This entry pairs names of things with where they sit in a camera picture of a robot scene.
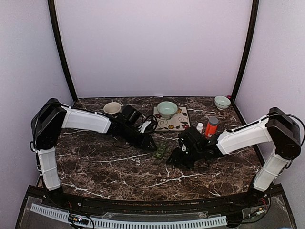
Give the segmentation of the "green pill organizer box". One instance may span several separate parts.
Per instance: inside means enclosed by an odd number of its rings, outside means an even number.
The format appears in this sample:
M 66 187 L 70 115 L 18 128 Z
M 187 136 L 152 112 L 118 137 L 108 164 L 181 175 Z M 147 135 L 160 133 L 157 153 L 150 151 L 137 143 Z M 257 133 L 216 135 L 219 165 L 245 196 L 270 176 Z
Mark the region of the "green pill organizer box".
M 157 150 L 154 152 L 153 156 L 157 159 L 162 159 L 166 149 L 167 149 L 167 143 L 159 142 L 157 144 Z

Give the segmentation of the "white pill bottle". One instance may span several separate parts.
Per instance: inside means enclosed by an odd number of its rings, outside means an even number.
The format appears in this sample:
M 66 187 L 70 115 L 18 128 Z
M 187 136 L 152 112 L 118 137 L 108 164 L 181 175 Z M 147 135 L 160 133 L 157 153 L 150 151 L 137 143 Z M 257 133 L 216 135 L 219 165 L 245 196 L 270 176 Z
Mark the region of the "white pill bottle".
M 203 131 L 203 123 L 198 123 L 196 126 L 196 130 L 201 134 Z

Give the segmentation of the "red pill bottle grey lid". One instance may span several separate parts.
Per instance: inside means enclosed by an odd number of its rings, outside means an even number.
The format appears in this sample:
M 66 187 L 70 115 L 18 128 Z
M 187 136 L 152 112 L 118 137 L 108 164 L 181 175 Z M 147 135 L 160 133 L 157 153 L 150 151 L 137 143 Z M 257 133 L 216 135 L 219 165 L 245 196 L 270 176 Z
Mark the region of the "red pill bottle grey lid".
M 205 136 L 211 137 L 216 133 L 217 127 L 218 127 L 219 120 L 216 117 L 209 117 Z

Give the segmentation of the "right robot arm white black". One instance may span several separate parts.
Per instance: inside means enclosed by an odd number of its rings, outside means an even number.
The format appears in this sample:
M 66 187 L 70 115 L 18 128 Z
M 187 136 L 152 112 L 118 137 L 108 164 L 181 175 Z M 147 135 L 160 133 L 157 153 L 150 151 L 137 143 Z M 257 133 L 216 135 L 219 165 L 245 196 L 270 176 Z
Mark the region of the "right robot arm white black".
M 300 127 L 304 125 L 298 117 L 273 107 L 267 115 L 250 124 L 223 131 L 210 138 L 200 134 L 196 128 L 189 127 L 179 134 L 179 147 L 172 151 L 167 163 L 191 169 L 201 159 L 209 161 L 242 148 L 272 142 L 274 148 L 269 158 L 253 178 L 250 191 L 243 197 L 243 203 L 253 207 L 273 180 L 300 155 L 305 142 L 304 137 L 300 136 Z

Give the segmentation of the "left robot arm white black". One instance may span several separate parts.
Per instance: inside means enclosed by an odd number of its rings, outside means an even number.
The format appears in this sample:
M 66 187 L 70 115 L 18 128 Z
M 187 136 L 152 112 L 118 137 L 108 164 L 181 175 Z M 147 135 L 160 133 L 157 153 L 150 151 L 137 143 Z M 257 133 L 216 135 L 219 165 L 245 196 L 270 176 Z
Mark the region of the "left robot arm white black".
M 67 204 L 67 197 L 58 189 L 61 182 L 55 157 L 57 140 L 62 129 L 93 131 L 113 137 L 122 137 L 135 148 L 155 151 L 157 145 L 152 133 L 157 120 L 150 115 L 146 118 L 130 105 L 114 114 L 75 109 L 51 98 L 31 121 L 33 140 L 30 149 L 36 154 L 37 168 L 45 188 L 50 191 L 48 199 L 57 208 Z

